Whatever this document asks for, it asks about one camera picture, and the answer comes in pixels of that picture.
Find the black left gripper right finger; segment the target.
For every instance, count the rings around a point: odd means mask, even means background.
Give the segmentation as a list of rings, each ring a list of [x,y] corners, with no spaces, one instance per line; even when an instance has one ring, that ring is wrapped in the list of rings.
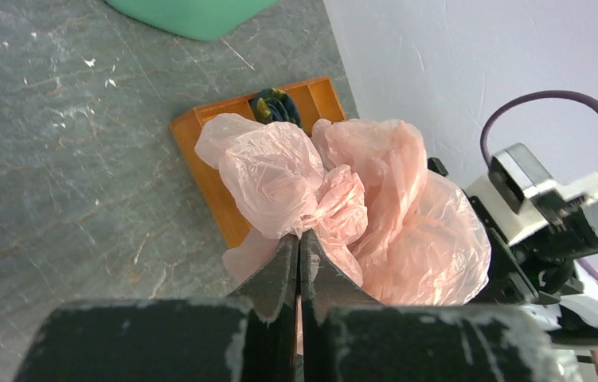
[[[342,360],[354,343],[346,318],[379,302],[329,259],[313,230],[300,239],[299,279],[305,380],[342,381]]]

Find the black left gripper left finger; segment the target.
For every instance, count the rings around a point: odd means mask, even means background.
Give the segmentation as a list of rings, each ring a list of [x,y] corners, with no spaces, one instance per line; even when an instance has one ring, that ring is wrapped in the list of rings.
[[[299,239],[288,235],[272,257],[231,294],[253,304],[244,335],[242,381],[295,379]]]

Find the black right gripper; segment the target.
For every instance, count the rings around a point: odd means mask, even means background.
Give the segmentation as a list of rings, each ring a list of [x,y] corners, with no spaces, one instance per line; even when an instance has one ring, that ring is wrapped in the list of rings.
[[[487,285],[477,303],[519,306],[553,337],[598,337],[598,202],[508,246],[477,197],[469,197],[491,244]]]

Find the translucent pink trash bag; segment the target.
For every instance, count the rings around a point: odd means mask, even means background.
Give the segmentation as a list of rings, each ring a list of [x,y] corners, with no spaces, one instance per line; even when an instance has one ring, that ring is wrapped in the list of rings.
[[[421,133],[397,119],[208,121],[195,153],[252,228],[223,262],[238,282],[279,239],[313,231],[330,261],[389,305],[463,305],[488,283],[491,245],[463,191],[433,173]]]

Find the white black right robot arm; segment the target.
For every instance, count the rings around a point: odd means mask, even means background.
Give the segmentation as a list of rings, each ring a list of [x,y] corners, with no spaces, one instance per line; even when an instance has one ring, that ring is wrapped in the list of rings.
[[[598,348],[598,173],[567,185],[504,150],[465,189],[491,243],[477,303],[517,306],[559,345]]]

